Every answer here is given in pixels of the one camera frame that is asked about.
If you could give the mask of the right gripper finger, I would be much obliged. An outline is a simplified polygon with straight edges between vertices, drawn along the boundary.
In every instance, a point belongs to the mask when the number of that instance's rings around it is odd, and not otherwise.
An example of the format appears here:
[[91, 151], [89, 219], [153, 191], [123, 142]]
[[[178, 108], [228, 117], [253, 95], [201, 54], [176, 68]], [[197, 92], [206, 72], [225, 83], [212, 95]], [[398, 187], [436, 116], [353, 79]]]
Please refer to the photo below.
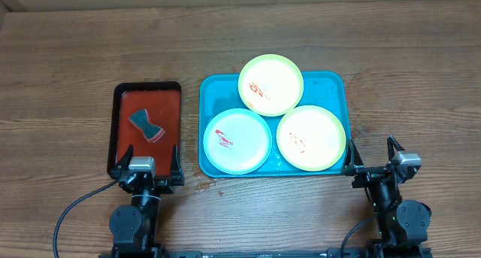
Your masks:
[[404, 155], [405, 149], [397, 142], [393, 135], [390, 135], [387, 140], [388, 160], [390, 162], [401, 162], [401, 157]]
[[362, 162], [362, 158], [351, 138], [346, 145], [346, 156], [344, 158], [342, 171], [357, 171], [360, 168], [364, 168], [364, 163]]

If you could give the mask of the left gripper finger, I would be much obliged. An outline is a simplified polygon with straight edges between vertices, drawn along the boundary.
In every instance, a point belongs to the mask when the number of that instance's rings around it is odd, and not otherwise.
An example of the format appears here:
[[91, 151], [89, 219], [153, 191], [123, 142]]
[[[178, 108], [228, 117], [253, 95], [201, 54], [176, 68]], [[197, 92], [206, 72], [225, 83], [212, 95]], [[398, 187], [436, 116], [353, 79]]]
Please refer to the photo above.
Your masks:
[[134, 155], [134, 148], [133, 145], [130, 144], [127, 148], [126, 152], [122, 155], [122, 157], [117, 161], [116, 168], [118, 171], [123, 171], [129, 168], [129, 163], [132, 160]]
[[171, 170], [171, 176], [181, 176], [183, 174], [183, 170], [180, 166], [178, 146], [176, 144], [174, 145], [174, 148], [173, 148], [170, 170]]

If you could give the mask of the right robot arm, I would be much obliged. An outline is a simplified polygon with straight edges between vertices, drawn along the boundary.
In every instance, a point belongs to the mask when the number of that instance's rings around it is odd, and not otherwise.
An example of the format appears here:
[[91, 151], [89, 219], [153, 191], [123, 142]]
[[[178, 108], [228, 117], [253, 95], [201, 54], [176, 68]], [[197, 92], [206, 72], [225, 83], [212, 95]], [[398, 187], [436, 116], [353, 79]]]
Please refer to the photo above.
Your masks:
[[[352, 188], [363, 189], [374, 215], [354, 226], [345, 236], [335, 257], [431, 257], [422, 247], [428, 240], [431, 209], [416, 200], [404, 201], [399, 185], [412, 179], [422, 161], [417, 153], [406, 151], [393, 136], [386, 141], [388, 161], [384, 166], [367, 168], [353, 141], [346, 146], [342, 175], [352, 176]], [[375, 221], [380, 237], [364, 247], [346, 249], [349, 238]]]

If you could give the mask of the green plate top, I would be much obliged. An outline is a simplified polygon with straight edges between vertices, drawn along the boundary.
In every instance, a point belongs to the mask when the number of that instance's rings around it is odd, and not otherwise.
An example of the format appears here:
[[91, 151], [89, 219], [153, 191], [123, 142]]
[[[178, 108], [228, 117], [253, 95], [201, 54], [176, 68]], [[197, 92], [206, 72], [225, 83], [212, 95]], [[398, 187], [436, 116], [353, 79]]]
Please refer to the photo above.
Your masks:
[[251, 111], [277, 117], [298, 105], [304, 93], [304, 78], [290, 59], [264, 54], [242, 68], [237, 88], [242, 102]]

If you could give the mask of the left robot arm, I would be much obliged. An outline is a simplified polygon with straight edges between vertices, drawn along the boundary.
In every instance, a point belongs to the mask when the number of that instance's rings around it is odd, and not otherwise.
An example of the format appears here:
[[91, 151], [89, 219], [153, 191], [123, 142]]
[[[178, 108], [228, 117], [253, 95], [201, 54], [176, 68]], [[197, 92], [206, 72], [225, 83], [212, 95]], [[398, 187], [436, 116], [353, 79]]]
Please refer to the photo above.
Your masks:
[[109, 175], [132, 199], [110, 216], [111, 257], [169, 256], [165, 247], [156, 242], [156, 230], [161, 196], [174, 193], [175, 187], [185, 183], [177, 146], [173, 147], [169, 172], [167, 177], [156, 177], [155, 160], [151, 156], [135, 156], [132, 145], [112, 166]]

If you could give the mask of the light blue plate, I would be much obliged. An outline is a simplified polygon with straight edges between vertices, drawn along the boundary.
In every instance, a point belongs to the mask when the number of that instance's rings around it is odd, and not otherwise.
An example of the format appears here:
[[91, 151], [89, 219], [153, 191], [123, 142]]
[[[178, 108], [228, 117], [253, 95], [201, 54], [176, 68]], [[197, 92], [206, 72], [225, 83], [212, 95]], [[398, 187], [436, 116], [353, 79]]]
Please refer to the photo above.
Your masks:
[[244, 108], [217, 114], [204, 131], [207, 159], [227, 175], [246, 175], [260, 168], [272, 147], [272, 134], [265, 119]]

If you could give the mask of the green plate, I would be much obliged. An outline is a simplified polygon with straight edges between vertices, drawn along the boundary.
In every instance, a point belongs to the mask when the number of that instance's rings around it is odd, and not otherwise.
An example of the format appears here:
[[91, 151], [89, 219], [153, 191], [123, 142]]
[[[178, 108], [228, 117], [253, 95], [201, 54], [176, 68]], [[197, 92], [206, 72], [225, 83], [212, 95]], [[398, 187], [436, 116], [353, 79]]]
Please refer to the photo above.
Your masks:
[[251, 111], [277, 117], [298, 105], [304, 93], [304, 78], [290, 59], [264, 54], [242, 68], [237, 88], [242, 102]]
[[303, 171], [324, 171], [342, 157], [346, 133], [332, 112], [304, 105], [282, 117], [276, 140], [281, 155], [289, 164]]

